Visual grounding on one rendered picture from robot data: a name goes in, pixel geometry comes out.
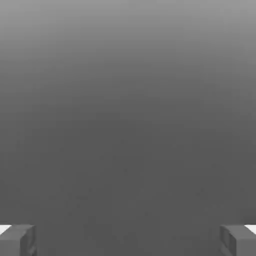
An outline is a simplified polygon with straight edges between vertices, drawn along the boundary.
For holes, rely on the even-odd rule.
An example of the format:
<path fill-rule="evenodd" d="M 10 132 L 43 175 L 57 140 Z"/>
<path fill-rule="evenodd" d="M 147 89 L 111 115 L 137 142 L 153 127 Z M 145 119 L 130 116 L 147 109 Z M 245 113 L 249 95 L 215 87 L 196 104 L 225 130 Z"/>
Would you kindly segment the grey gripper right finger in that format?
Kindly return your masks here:
<path fill-rule="evenodd" d="M 256 256 L 256 224 L 221 225 L 219 238 L 223 256 Z"/>

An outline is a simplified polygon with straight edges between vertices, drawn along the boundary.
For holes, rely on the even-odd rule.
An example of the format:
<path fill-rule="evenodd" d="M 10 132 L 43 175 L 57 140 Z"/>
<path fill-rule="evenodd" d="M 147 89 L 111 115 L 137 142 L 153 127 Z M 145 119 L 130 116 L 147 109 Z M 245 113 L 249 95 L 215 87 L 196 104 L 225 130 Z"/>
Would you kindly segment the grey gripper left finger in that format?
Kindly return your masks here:
<path fill-rule="evenodd" d="M 0 224 L 0 256 L 37 256 L 37 227 Z"/>

